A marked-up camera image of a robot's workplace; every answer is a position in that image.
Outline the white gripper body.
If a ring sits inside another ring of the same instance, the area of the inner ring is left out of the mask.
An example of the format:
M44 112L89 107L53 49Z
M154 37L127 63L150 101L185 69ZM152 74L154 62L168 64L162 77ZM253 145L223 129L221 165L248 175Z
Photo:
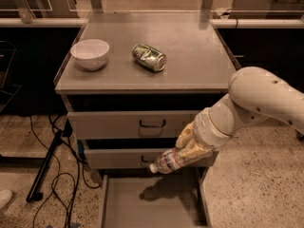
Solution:
M229 135L220 132L212 123L209 107L196 115L193 121L193 132L198 143L211 148L219 148L230 140Z

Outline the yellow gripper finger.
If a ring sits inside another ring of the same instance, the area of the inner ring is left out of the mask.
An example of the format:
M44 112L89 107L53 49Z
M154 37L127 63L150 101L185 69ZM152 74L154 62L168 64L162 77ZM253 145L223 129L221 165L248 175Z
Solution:
M181 151L180 156L183 159L201 159L212 154L209 148L199 143L189 143Z
M177 148L191 148L194 143L193 124L189 123L179 134L175 146Z

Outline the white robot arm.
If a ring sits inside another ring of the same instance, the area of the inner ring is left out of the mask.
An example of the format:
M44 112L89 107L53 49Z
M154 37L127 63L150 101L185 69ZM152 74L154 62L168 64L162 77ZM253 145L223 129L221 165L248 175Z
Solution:
M182 130L176 141L178 153L199 160L225 145L237 130L267 118L303 134L304 93L266 69L244 67L231 76L228 93Z

